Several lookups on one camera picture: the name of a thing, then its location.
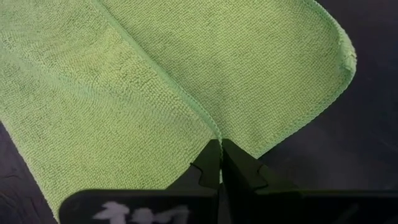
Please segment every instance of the microfiber towel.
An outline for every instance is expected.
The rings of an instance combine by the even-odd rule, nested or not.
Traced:
[[[210,139],[259,157],[356,66],[312,0],[2,1],[0,38],[0,120],[54,213],[83,189],[164,189]]]

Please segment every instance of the black background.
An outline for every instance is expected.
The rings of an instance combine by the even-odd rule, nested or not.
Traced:
[[[261,161],[303,188],[398,189],[398,1],[318,2],[353,41],[356,76],[324,113]],[[3,126],[0,223],[56,223]]]

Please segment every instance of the dark gray surface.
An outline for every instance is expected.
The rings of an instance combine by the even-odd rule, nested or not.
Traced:
[[[321,116],[261,158],[316,189],[398,189],[398,1],[319,0],[358,54],[349,89]],[[55,223],[0,127],[0,223]]]

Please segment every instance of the white logo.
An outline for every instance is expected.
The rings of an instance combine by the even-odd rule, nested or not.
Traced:
[[[117,202],[106,202],[102,205],[105,208],[93,216],[97,220],[109,220],[109,224],[126,224],[125,216],[130,213],[130,209]],[[173,224],[187,224],[189,210],[186,205],[180,205],[170,210],[153,214],[149,208],[135,209],[131,215],[131,222],[137,224],[168,223],[173,220]]]

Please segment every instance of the towel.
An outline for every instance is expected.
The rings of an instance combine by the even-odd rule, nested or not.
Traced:
[[[164,189],[210,139],[259,157],[356,66],[313,0],[6,0],[0,40],[0,120],[54,213],[83,189]]]

